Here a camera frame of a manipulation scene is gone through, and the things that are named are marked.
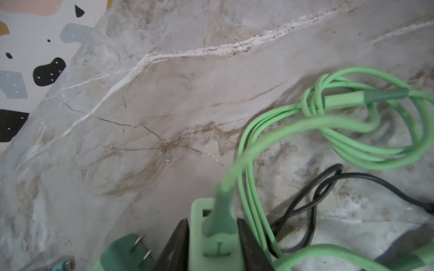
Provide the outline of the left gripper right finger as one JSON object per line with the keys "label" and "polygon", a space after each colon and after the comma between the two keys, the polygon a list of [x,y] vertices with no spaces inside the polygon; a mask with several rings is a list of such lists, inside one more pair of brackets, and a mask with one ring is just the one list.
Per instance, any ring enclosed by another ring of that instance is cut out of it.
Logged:
{"label": "left gripper right finger", "polygon": [[238,232],[246,271],[274,271],[270,260],[261,249],[247,221],[237,219]]}

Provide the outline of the light green charger plug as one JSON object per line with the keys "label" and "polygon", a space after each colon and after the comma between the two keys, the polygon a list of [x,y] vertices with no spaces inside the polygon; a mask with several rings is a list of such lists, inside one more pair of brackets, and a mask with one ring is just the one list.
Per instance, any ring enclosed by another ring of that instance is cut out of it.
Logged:
{"label": "light green charger plug", "polygon": [[105,249],[91,271],[152,271],[155,260],[142,242],[144,236],[128,234]]}

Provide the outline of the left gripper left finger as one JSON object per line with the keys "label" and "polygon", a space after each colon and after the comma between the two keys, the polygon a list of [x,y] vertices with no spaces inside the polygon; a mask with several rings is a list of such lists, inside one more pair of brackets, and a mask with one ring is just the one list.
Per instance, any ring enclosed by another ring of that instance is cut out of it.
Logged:
{"label": "left gripper left finger", "polygon": [[153,271],[187,271],[189,259],[189,224],[182,219],[173,231],[153,266]]}

